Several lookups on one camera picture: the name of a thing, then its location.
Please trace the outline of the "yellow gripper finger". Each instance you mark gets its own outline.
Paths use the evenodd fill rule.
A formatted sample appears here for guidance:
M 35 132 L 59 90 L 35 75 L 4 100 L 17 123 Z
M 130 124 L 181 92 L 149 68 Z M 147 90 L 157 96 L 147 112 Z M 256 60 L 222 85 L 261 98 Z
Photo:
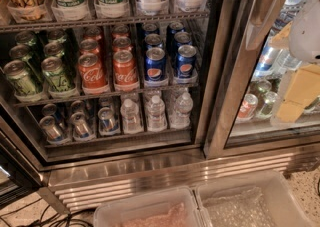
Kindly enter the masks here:
M 279 104 L 275 118 L 294 123 L 304 109 L 320 95 L 320 66 L 307 64 L 296 71 L 287 71 L 279 87 Z
M 292 22 L 289 22 L 286 26 L 284 26 L 279 33 L 270 39 L 269 45 L 276 49 L 288 49 L 291 26 Z

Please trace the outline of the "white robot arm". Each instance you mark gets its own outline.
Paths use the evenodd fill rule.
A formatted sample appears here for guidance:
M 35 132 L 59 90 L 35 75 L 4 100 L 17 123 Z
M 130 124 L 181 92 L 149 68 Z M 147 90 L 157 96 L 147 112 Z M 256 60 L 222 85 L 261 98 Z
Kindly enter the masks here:
M 303 64 L 281 79 L 271 123 L 291 126 L 320 95 L 320 0 L 307 0 L 289 33 L 289 52 Z

